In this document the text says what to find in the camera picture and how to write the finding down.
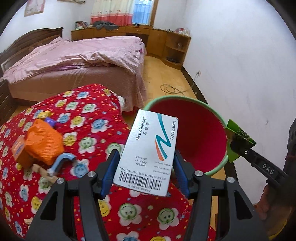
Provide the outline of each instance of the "window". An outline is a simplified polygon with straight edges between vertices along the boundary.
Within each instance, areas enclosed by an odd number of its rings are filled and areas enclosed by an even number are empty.
[[[132,22],[150,25],[153,4],[154,0],[135,0]]]

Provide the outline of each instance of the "barcode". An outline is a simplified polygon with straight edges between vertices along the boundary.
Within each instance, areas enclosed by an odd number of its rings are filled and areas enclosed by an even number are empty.
[[[161,181],[159,180],[138,176],[123,171],[120,172],[118,180],[124,183],[129,183],[138,187],[149,188],[153,190],[160,190],[161,187]]]

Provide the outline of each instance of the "red floral fabric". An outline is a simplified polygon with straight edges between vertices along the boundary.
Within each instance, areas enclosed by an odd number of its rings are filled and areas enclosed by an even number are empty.
[[[19,136],[26,138],[41,111],[52,112],[51,118],[57,121],[55,129],[63,135],[65,152],[76,156],[76,161],[65,162],[58,174],[66,180],[95,170],[113,149],[121,154],[129,133],[117,95],[99,84],[46,99],[4,124],[0,128],[0,211],[21,237],[29,228],[26,219],[34,217],[51,183],[31,169],[22,168],[14,160],[11,147]],[[191,211],[191,205],[173,184],[167,197],[114,185],[99,206],[111,241],[182,240]],[[74,216],[77,238],[84,241],[78,198],[74,200]],[[208,239],[215,239],[212,228]]]

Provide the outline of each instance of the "green bucket rim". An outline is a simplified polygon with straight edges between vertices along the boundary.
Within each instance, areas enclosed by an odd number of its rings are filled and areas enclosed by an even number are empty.
[[[202,102],[200,100],[189,98],[189,97],[186,97],[186,96],[162,96],[162,97],[158,97],[158,98],[152,100],[151,102],[149,102],[144,107],[144,110],[148,110],[149,111],[154,104],[156,104],[156,103],[158,103],[160,101],[163,101],[165,99],[180,99],[180,100],[185,100],[185,101],[189,101],[189,102],[192,102],[192,103],[196,103],[196,104],[202,105],[207,110],[209,110],[210,112],[212,112],[218,118],[218,120],[220,121],[220,123],[222,124],[222,126],[224,128],[226,128],[226,123],[223,120],[223,118],[214,109],[212,109],[208,104],[206,104],[206,103],[204,103],[204,102]],[[214,174],[216,174],[217,172],[219,172],[225,166],[225,164],[228,161],[227,145],[228,144],[226,144],[224,158],[222,159],[222,161],[220,162],[220,164],[218,166],[216,166],[213,170],[206,172],[205,173],[206,175],[213,176]]]

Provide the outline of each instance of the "light blue curved handle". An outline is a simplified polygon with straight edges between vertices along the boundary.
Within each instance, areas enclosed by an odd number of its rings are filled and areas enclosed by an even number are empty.
[[[75,159],[76,159],[76,156],[73,155],[72,153],[60,154],[55,160],[55,162],[53,163],[52,167],[47,170],[47,173],[50,176],[55,176],[65,161],[74,161]]]

